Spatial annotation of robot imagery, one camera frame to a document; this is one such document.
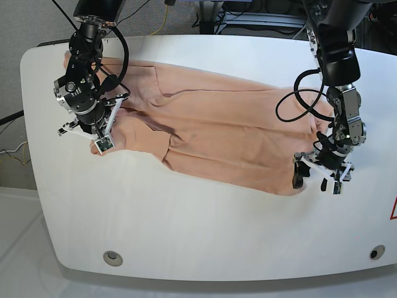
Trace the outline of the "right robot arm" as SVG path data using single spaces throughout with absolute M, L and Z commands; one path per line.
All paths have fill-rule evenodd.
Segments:
M 58 133 L 63 135 L 80 127 L 84 133 L 109 141 L 115 106 L 126 100 L 130 90 L 122 83 L 128 68 L 129 50 L 117 28 L 124 1 L 78 1 L 73 12 L 80 23 L 69 40 L 70 57 L 66 73 L 54 82 L 58 103 L 76 118 Z M 121 41 L 123 63 L 119 74 L 110 74 L 102 64 L 105 29 L 110 29 Z

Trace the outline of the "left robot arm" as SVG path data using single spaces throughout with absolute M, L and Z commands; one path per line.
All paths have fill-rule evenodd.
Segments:
M 329 124 L 332 133 L 317 132 L 320 144 L 311 152 L 296 153 L 293 158 L 292 186 L 299 189 L 310 169 L 321 166 L 331 171 L 333 193 L 340 194 L 342 183 L 350 180 L 352 164 L 345 161 L 354 147 L 365 142 L 366 128 L 360 116 L 361 97 L 354 83 L 360 78 L 355 53 L 355 29 L 371 8 L 365 1 L 303 1 L 308 17 L 307 34 L 318 69 L 302 73 L 295 81 L 294 92 L 303 102 L 298 90 L 300 81 L 311 73 L 320 73 L 326 86 L 326 98 L 334 109 Z

